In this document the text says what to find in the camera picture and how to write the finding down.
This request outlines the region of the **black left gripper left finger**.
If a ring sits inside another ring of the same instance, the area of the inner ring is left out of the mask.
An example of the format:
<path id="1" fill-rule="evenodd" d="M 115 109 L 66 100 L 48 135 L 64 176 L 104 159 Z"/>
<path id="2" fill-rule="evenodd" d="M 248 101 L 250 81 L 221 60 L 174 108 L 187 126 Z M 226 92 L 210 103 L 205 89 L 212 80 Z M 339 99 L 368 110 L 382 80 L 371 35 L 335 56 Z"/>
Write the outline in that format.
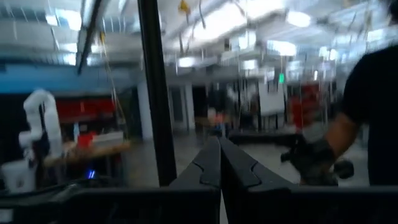
<path id="1" fill-rule="evenodd" d="M 210 138 L 187 168 L 159 188 L 80 189 L 62 203 L 62 223 L 219 223 L 221 146 Z"/>

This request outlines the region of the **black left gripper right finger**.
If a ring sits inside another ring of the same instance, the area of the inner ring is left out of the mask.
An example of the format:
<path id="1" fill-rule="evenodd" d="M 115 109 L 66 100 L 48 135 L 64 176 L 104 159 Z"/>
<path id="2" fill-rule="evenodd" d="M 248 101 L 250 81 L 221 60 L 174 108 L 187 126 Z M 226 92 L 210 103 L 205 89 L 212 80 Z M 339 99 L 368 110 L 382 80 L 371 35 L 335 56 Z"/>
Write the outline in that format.
<path id="1" fill-rule="evenodd" d="M 221 188 L 228 221 L 252 224 L 397 223 L 397 187 L 299 186 L 227 139 Z"/>

